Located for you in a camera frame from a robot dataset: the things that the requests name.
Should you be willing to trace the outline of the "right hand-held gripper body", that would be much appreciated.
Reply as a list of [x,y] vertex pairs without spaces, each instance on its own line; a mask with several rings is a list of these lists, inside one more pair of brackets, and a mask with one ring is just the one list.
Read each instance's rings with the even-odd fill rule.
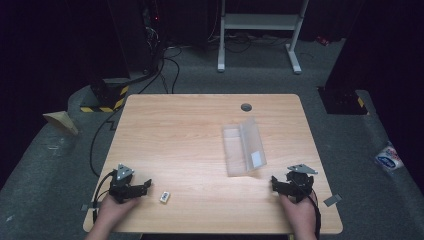
[[305,164],[289,166],[288,170],[286,174],[289,183],[288,195],[294,197],[296,202],[300,202],[311,194],[317,171]]

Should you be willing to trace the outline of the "person's left hand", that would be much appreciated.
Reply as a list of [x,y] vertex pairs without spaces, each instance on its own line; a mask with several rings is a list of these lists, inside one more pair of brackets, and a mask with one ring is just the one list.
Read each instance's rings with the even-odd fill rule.
[[113,230],[139,203],[139,198],[118,203],[107,194],[101,202],[94,227],[104,232]]

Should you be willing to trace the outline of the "black yellow striped stand base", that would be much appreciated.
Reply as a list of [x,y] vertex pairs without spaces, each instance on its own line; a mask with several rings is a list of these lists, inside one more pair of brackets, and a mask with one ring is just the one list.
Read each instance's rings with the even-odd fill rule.
[[103,80],[91,84],[80,110],[85,113],[117,111],[123,105],[128,89],[128,86],[108,86]]

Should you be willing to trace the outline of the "clear plastic pencil case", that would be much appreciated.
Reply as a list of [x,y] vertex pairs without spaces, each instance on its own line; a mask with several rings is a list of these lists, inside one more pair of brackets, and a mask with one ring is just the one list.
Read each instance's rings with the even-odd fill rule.
[[245,176],[267,164],[258,124],[254,117],[222,129],[227,174]]

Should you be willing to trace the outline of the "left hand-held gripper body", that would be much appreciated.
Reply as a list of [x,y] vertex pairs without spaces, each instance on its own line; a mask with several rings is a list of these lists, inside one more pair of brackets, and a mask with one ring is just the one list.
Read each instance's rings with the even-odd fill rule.
[[113,171],[112,180],[109,187],[109,194],[119,203],[122,204],[126,199],[136,197],[136,187],[131,186],[134,171],[119,164],[117,169]]

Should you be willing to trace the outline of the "white metal stand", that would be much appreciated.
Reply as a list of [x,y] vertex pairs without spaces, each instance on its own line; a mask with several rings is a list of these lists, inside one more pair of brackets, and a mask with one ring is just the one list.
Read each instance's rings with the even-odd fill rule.
[[226,0],[221,0],[220,35],[217,71],[225,71],[226,30],[273,30],[291,31],[291,42],[285,45],[293,72],[301,74],[302,69],[295,53],[295,47],[305,18],[309,0],[302,0],[300,11],[295,15],[284,14],[233,14],[226,12]]

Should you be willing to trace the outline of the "black box with yellow stripe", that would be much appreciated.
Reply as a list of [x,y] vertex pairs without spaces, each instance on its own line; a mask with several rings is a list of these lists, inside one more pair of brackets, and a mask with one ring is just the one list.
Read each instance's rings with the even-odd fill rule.
[[355,91],[319,87],[318,93],[328,114],[367,115],[363,99]]

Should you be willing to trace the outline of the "person's right hand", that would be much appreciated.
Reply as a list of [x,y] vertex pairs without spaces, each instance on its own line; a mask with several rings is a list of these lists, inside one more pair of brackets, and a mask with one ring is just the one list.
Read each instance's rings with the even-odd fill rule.
[[279,198],[284,214],[294,233],[315,233],[316,214],[313,202],[316,201],[316,198],[313,194],[298,203],[293,203],[285,195],[280,195]]

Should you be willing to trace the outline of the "black computer tower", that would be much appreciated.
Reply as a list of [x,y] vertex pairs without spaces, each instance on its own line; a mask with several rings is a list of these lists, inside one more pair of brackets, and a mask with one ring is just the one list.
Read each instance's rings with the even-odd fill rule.
[[159,0],[108,0],[131,78],[156,71],[163,43]]

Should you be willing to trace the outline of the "beige cardboard wedge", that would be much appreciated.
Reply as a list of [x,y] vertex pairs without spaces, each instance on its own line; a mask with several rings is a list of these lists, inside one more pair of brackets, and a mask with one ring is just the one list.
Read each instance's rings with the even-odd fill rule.
[[74,136],[79,133],[78,128],[66,111],[45,113],[43,117],[47,120],[48,123],[64,133]]

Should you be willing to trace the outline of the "white blue tissue packet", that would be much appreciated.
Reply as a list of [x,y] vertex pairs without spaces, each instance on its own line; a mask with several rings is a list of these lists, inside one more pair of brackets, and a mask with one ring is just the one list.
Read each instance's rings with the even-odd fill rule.
[[393,172],[404,166],[403,161],[390,141],[375,156],[375,163],[386,172]]

